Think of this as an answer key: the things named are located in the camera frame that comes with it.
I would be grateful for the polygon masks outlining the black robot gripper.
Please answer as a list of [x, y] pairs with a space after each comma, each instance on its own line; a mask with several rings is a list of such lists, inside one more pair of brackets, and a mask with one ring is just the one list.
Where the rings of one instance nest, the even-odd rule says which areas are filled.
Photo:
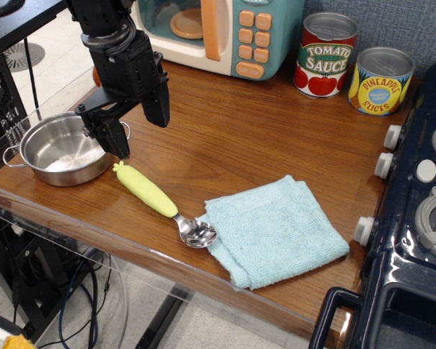
[[169, 89], [148, 36], [135, 34], [128, 47], [112, 57], [102, 49], [91, 48], [90, 55], [102, 83], [75, 112], [86, 128], [86, 135], [102, 149], [124, 160], [130, 157], [129, 143], [120, 118], [138, 104], [146, 119], [165, 128], [170, 121]]

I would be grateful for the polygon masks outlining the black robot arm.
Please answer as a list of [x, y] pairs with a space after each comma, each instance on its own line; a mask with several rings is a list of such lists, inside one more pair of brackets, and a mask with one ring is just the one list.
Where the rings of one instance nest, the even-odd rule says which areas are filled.
[[158, 127], [170, 121], [167, 73], [161, 53], [130, 16], [132, 1], [67, 1], [81, 40], [89, 49], [100, 86], [75, 112], [86, 135], [104, 151], [127, 159], [129, 144], [120, 119], [141, 105], [146, 119]]

